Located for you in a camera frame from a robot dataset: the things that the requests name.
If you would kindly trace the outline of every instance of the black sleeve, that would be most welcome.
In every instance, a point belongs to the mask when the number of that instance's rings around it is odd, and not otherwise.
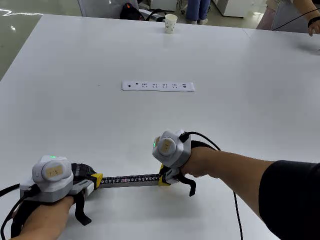
[[[282,240],[320,239],[320,164],[276,161],[259,187],[259,213]]]

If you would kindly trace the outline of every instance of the yellow clip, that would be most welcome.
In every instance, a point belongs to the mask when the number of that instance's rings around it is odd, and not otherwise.
[[[162,176],[159,178],[159,181],[158,181],[158,186],[170,186],[170,184],[166,183],[166,182],[163,182],[162,180]]]
[[[96,178],[96,183],[95,183],[95,188],[97,189],[102,181],[102,178],[103,178],[103,174],[102,173],[95,173],[95,174],[92,174],[91,177],[94,177]]]

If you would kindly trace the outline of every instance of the shiny floor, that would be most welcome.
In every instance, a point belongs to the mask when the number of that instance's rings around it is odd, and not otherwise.
[[[256,28],[264,9],[244,18],[224,17],[211,3],[208,25]],[[0,0],[0,80],[43,14],[81,16],[77,0]],[[185,16],[176,14],[180,23]]]

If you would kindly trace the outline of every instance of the paper cup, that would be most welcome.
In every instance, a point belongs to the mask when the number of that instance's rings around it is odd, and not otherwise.
[[[177,23],[178,17],[173,14],[167,14],[165,15],[164,19],[164,29],[167,34],[173,34],[176,23]]]

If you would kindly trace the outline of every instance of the black bag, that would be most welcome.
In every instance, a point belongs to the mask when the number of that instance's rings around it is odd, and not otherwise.
[[[166,14],[165,11],[161,10],[161,9],[156,9],[154,10],[146,19],[144,18],[144,16],[141,14],[141,12],[139,12],[138,9],[136,9],[134,6],[132,6],[131,3],[127,2],[126,4],[124,4],[124,6],[122,7],[122,11],[120,13],[120,19],[125,19],[125,20],[138,20],[138,21],[149,21],[150,17],[153,14],[157,14],[157,13],[164,13]],[[156,19],[157,22],[162,22],[165,19],[164,16],[162,17],[158,17]]]

